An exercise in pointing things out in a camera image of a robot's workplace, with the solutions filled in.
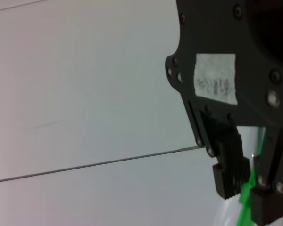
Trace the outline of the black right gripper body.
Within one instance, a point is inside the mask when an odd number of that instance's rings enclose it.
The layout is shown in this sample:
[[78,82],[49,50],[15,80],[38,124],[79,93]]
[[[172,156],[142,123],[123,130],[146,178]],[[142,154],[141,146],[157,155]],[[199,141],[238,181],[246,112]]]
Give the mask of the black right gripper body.
[[165,61],[187,113],[283,127],[283,0],[178,0],[177,50]]

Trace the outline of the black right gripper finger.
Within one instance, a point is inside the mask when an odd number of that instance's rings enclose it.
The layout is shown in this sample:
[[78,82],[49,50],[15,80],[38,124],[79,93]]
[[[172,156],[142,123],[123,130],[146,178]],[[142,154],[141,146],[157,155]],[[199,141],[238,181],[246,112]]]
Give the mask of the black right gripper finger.
[[217,193],[225,200],[239,194],[249,180],[250,161],[243,156],[237,127],[194,109],[190,102],[187,115],[196,144],[205,148],[210,157],[217,158],[212,167]]
[[283,128],[266,129],[254,166],[251,219],[258,226],[265,226],[283,217]]

